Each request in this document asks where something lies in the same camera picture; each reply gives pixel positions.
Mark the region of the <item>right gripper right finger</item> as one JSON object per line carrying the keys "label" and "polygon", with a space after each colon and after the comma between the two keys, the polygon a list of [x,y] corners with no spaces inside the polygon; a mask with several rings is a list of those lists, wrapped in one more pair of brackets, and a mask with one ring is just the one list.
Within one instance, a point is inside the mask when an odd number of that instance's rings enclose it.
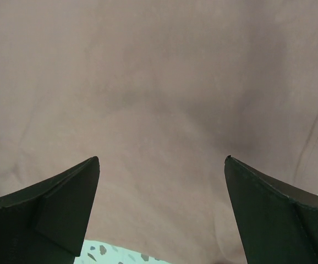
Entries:
{"label": "right gripper right finger", "polygon": [[248,263],[318,263],[318,195],[232,156],[224,174]]}

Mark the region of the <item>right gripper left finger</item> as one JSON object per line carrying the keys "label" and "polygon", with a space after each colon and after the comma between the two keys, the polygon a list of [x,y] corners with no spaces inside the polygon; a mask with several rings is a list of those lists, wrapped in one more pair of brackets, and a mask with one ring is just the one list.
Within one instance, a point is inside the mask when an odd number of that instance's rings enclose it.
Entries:
{"label": "right gripper left finger", "polygon": [[0,264],[73,263],[80,256],[100,176],[91,157],[0,197]]}

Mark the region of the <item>pink t shirt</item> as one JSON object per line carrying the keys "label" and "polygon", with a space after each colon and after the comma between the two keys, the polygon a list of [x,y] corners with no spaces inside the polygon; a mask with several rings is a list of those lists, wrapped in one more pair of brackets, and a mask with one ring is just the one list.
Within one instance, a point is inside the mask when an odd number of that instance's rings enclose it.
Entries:
{"label": "pink t shirt", "polygon": [[245,263],[229,155],[318,192],[318,1],[0,1],[0,196],[97,156],[89,240]]}

